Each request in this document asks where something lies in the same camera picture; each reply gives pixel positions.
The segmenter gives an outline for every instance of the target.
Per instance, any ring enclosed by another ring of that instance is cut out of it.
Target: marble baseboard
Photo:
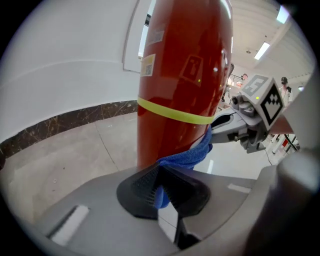
[[[120,101],[60,114],[24,129],[0,144],[0,160],[53,135],[98,120],[137,112],[136,100]]]

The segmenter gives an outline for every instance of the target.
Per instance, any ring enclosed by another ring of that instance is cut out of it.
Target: cable
[[[286,140],[288,141],[288,143],[290,144],[290,146],[294,149],[294,151],[298,151],[298,149],[296,148],[296,146],[291,142],[291,140],[289,139],[289,137],[284,134],[284,137],[286,138]]]
[[[268,152],[266,151],[266,149],[264,149],[264,151],[265,151],[265,153],[266,153],[266,157],[268,158],[268,161],[269,161],[270,165],[272,165],[272,166],[273,166],[273,164],[271,163],[271,161],[270,161],[270,159],[269,159]]]

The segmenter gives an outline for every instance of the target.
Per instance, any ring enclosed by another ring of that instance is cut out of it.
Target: blue cloth
[[[212,144],[210,144],[211,136],[211,129],[209,128],[202,141],[194,148],[160,158],[157,162],[161,166],[169,165],[193,170],[195,165],[205,159],[206,155],[212,150]],[[164,192],[164,188],[159,186],[155,192],[154,207],[157,209],[165,208],[169,202],[170,200]]]

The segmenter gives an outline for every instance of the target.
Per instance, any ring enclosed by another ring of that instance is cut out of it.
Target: gray floor
[[[20,151],[7,159],[0,185],[11,210],[34,223],[85,182],[135,166],[136,155],[137,113],[131,113],[65,131]],[[276,164],[284,151],[268,156]],[[194,169],[257,179],[261,169],[270,165],[268,156],[265,151],[247,154],[239,142],[214,144]],[[173,206],[161,209],[159,215],[159,225],[174,237],[178,215]]]

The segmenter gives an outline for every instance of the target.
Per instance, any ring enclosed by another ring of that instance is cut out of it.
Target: white wall
[[[140,75],[123,69],[137,1],[46,0],[33,11],[1,60],[0,142],[62,113],[137,99]]]

